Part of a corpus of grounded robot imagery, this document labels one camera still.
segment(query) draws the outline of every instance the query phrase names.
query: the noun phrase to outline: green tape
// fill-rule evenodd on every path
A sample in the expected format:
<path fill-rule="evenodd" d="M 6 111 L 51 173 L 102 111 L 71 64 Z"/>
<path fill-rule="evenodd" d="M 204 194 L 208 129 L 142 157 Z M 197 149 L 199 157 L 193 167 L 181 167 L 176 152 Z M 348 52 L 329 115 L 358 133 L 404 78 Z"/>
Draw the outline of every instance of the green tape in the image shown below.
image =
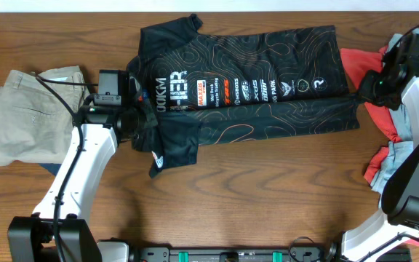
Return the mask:
<path fill-rule="evenodd" d="M 188 262 L 187 252 L 179 252 L 179 262 Z"/>
<path fill-rule="evenodd" d="M 282 262 L 282 253 L 273 252 L 273 262 Z"/>

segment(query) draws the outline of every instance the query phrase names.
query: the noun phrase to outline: wood grain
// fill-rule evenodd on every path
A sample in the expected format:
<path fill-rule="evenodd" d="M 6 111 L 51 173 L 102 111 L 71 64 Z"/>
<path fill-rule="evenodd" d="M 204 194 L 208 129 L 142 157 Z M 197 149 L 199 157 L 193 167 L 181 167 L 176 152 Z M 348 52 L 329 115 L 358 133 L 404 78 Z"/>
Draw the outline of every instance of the wood grain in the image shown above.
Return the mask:
<path fill-rule="evenodd" d="M 0 86 L 9 71 L 81 66 L 124 69 L 137 54 L 140 28 L 189 14 L 0 14 Z M 339 47 L 377 51 L 419 23 L 419 12 L 201 13 L 202 33 L 251 34 L 333 24 Z M 122 144 L 105 169 L 89 225 L 95 239 L 136 245 L 282 246 L 309 236 L 327 242 L 377 210 L 363 179 L 387 144 L 363 106 L 361 129 L 204 146 L 198 164 L 151 180 L 152 157 Z M 7 227 L 30 215 L 53 177 L 36 164 L 0 167 L 0 261 L 10 260 Z M 412 249 L 419 261 L 419 248 Z"/>

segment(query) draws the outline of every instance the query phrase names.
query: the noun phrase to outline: white background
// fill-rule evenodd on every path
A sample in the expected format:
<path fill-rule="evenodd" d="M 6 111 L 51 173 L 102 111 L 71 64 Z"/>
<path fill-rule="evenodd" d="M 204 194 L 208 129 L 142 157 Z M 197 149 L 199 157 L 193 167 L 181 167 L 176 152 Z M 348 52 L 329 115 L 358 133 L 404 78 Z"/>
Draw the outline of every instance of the white background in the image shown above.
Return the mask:
<path fill-rule="evenodd" d="M 419 0 L 0 0 L 0 12 L 419 11 Z"/>

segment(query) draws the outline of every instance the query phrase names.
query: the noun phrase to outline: black jersey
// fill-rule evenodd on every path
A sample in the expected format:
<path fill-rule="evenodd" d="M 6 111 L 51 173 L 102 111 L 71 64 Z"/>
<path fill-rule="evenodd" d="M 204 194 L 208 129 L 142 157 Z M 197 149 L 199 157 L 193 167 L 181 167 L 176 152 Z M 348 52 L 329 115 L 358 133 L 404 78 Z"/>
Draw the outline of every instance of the black jersey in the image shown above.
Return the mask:
<path fill-rule="evenodd" d="M 250 36 L 201 25 L 191 15 L 143 28 L 127 66 L 158 119 L 135 142 L 155 170 L 195 163 L 198 145 L 359 127 L 333 25 Z"/>

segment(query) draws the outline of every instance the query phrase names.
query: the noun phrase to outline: beige shorts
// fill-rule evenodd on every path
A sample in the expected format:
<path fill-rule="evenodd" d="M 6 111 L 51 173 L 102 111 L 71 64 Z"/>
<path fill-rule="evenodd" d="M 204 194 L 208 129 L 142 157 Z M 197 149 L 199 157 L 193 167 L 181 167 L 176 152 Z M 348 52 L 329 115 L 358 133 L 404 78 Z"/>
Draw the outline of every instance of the beige shorts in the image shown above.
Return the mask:
<path fill-rule="evenodd" d="M 40 76 L 84 83 L 78 66 L 48 70 Z M 47 83 L 74 112 L 88 96 L 83 86 Z M 0 88 L 0 166 L 15 160 L 62 163 L 71 141 L 72 117 L 63 104 L 28 74 L 12 70 Z"/>

